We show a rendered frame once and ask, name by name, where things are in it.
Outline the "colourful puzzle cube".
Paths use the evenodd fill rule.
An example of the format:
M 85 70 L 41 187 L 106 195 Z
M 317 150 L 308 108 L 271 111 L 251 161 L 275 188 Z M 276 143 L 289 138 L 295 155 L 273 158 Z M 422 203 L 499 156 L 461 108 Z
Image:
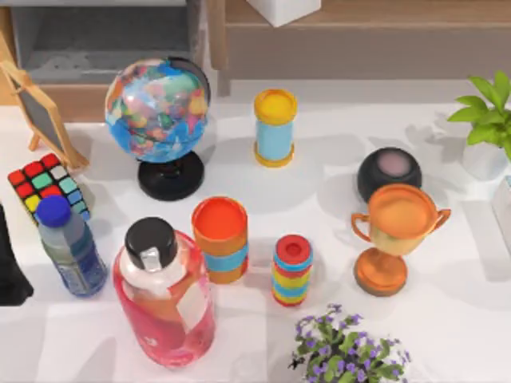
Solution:
M 53 153 L 12 171 L 7 179 L 36 226 L 37 206 L 51 195 L 63 196 L 73 211 L 85 221 L 90 219 L 90 211 L 81 189 Z

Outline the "globe on black stand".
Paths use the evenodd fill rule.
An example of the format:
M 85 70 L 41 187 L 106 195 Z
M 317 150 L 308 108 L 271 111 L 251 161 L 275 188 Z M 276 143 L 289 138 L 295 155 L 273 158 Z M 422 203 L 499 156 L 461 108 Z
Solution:
M 138 182 L 148 196 L 179 200 L 202 184 L 204 163 L 193 149 L 207 126 L 210 100 L 205 73 L 187 58 L 139 60 L 115 76 L 105 123 L 138 161 Z

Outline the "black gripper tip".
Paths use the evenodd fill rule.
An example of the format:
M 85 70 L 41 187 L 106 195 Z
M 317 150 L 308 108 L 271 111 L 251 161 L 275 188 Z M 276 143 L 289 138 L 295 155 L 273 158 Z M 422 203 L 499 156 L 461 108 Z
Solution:
M 3 206 L 0 204 L 0 306 L 21 306 L 34 288 L 14 255 Z

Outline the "green leafy plant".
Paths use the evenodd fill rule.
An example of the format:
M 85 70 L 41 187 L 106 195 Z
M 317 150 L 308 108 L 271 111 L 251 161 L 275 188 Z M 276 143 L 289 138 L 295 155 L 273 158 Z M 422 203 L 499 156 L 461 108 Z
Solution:
M 491 144 L 502 149 L 511 161 L 511 107 L 506 107 L 511 100 L 511 78 L 497 70 L 492 82 L 478 76 L 469 76 L 469 80 L 481 95 L 458 97 L 456 102 L 463 107 L 447 120 L 471 124 L 466 138 L 469 146 Z

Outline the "yellow and light blue can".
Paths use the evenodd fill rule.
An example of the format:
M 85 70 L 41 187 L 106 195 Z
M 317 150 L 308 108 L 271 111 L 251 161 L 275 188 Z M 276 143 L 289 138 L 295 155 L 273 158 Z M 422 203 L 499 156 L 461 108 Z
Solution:
M 254 152 L 263 166 L 280 168 L 292 160 L 297 107 L 295 96 L 285 89 L 266 89 L 256 96 Z

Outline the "clear bottle with blue cap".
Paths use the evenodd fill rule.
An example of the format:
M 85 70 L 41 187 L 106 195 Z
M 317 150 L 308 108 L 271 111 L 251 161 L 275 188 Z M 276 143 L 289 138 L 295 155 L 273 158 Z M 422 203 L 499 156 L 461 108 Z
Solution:
M 36 218 L 42 246 L 65 288 L 79 298 L 98 293 L 108 270 L 87 222 L 59 195 L 45 197 L 37 206 Z

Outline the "pink bottle with black cap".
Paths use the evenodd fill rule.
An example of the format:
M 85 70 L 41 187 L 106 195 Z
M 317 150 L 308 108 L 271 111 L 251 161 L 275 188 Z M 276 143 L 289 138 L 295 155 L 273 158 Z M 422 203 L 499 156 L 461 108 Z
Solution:
M 176 369 L 212 344 L 212 294 L 200 248 L 166 220 L 133 223 L 113 265 L 113 285 L 141 348 Z

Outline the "purple flowering plant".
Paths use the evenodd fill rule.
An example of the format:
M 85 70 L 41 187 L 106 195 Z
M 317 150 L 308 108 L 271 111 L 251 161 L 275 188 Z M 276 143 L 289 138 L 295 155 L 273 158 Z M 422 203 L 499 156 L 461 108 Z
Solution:
M 302 366 L 303 383 L 410 383 L 411 356 L 401 341 L 373 336 L 359 328 L 361 322 L 360 314 L 344 315 L 339 304 L 299 319 L 287 367 Z

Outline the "black round speaker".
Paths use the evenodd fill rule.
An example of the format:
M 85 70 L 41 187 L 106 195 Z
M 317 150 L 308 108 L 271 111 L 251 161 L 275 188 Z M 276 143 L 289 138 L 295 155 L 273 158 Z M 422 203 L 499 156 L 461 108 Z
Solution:
M 380 148 L 367 156 L 357 173 L 357 189 L 364 202 L 387 184 L 422 187 L 422 170 L 416 159 L 396 147 Z

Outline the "grey cabinet with dark inside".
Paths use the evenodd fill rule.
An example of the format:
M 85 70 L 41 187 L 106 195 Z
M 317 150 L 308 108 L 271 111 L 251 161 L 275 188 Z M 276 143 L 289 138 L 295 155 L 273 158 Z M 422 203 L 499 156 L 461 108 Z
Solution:
M 202 0 L 0 0 L 0 57 L 66 122 L 102 122 L 107 88 L 143 58 L 204 57 Z

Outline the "bronze trophy cup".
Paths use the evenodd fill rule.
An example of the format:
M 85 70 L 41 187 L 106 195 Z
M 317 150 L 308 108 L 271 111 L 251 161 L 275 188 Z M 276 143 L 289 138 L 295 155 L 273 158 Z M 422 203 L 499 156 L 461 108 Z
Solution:
M 351 215 L 353 232 L 372 244 L 355 262 L 358 285 L 377 297 L 397 294 L 405 286 L 408 275 L 403 257 L 450 216 L 450 209 L 438 210 L 419 188 L 388 184 L 377 189 L 367 203 L 367 213 Z

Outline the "framed blackboard on wooden easel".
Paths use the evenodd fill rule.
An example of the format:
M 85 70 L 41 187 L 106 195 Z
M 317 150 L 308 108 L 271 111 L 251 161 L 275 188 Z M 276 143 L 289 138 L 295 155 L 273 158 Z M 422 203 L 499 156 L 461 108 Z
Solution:
M 57 105 L 30 75 L 9 59 L 9 47 L 0 31 L 0 100 L 10 97 L 32 131 L 28 149 L 34 152 L 43 143 L 68 168 L 84 168 L 89 161 L 72 145 Z

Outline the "wooden open shelf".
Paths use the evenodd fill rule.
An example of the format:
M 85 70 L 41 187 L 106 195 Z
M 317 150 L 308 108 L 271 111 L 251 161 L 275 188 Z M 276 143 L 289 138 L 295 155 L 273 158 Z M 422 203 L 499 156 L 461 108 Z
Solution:
M 322 0 L 273 27 L 248 0 L 204 0 L 222 90 L 235 80 L 440 81 L 511 72 L 511 0 Z

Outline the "orange can with blue band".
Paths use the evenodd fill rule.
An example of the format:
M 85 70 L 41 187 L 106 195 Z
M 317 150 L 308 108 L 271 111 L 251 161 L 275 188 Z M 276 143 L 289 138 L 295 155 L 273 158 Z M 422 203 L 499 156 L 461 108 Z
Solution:
M 248 215 L 236 200 L 213 196 L 192 213 L 192 231 L 211 282 L 229 284 L 248 268 Z

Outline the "white box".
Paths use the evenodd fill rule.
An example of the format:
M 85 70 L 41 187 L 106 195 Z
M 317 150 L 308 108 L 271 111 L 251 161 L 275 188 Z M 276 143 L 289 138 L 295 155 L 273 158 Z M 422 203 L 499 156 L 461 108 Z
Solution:
M 285 26 L 321 9 L 322 0 L 246 0 L 273 27 Z

